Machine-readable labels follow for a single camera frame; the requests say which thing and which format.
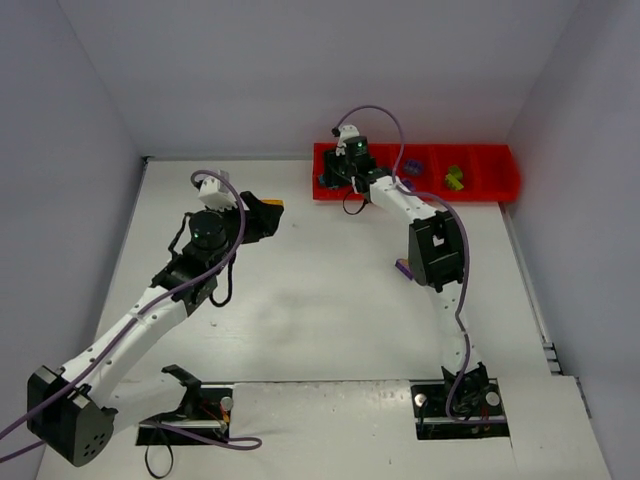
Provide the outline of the yellow lego brick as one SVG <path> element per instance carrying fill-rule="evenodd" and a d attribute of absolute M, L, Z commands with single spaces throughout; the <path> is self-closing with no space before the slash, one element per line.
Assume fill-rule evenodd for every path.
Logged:
<path fill-rule="evenodd" d="M 262 202 L 272 206 L 284 207 L 284 201 L 278 199 L 263 199 Z"/>

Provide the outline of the lilac rounded lego plate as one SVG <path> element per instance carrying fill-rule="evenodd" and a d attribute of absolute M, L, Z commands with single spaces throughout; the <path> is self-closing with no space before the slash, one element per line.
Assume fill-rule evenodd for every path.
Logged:
<path fill-rule="evenodd" d="M 409 179 L 403 179 L 402 180 L 402 184 L 409 190 L 409 191 L 414 191 L 415 190 L 415 186 L 414 184 L 409 180 Z"/>

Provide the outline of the purple curved lego brick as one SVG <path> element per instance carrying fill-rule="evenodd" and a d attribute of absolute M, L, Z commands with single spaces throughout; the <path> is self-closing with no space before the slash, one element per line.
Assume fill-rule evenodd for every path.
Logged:
<path fill-rule="evenodd" d="M 421 161 L 415 159 L 407 159 L 402 168 L 403 172 L 412 177 L 419 177 L 424 172 L 424 165 Z"/>

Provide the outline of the lime green small lego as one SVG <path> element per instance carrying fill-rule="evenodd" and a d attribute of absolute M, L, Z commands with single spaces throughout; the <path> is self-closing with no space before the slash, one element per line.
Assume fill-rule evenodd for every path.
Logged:
<path fill-rule="evenodd" d="M 463 183 L 454 175 L 447 174 L 444 181 L 447 188 L 451 191 L 461 191 L 464 189 Z"/>

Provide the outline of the lime green lego brick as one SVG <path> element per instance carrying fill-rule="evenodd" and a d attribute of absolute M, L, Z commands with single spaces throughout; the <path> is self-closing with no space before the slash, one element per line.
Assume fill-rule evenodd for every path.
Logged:
<path fill-rule="evenodd" d="M 463 172 L 462 170 L 456 166 L 456 165 L 452 165 L 448 168 L 448 173 L 452 176 L 454 176 L 456 179 L 460 180 L 463 178 Z"/>

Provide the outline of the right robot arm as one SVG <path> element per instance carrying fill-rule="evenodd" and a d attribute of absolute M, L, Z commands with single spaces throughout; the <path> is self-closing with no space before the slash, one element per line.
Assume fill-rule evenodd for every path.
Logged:
<path fill-rule="evenodd" d="M 323 184 L 350 187 L 408 228 L 408 266 L 428 289 L 440 331 L 445 415 L 472 423 L 489 388 L 463 315 L 469 284 L 469 240 L 457 212 L 440 197 L 408 190 L 395 169 L 382 168 L 352 125 L 335 128 L 336 146 L 323 153 Z"/>

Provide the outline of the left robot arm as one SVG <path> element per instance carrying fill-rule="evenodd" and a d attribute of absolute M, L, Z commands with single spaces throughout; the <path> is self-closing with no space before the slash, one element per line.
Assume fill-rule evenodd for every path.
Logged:
<path fill-rule="evenodd" d="M 219 272 L 235 260 L 240 245 L 273 236 L 284 213 L 282 202 L 263 201 L 249 191 L 225 206 L 213 200 L 204 205 L 184 216 L 187 243 L 169 250 L 166 266 L 118 322 L 62 366 L 42 366 L 30 376 L 27 427 L 69 464 L 89 464 L 133 424 L 164 412 L 191 411 L 200 383 L 177 365 L 138 384 L 124 378 L 210 299 Z"/>

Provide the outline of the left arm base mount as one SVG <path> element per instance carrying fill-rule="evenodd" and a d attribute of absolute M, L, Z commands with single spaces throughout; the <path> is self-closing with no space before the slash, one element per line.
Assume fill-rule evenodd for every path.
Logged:
<path fill-rule="evenodd" d="M 174 377 L 186 388 L 181 403 L 173 410 L 156 414 L 150 421 L 171 429 L 143 424 L 138 427 L 137 446 L 196 446 L 204 442 L 177 432 L 184 430 L 209 440 L 227 443 L 230 438 L 233 384 L 203 382 L 178 365 L 164 367 L 161 372 Z"/>

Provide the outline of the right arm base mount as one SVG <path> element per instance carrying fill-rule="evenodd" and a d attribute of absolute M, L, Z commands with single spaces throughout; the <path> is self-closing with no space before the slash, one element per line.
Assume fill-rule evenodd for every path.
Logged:
<path fill-rule="evenodd" d="M 443 382 L 410 383 L 415 433 L 419 441 L 509 438 L 502 397 L 496 380 L 464 400 L 454 399 L 450 409 Z"/>

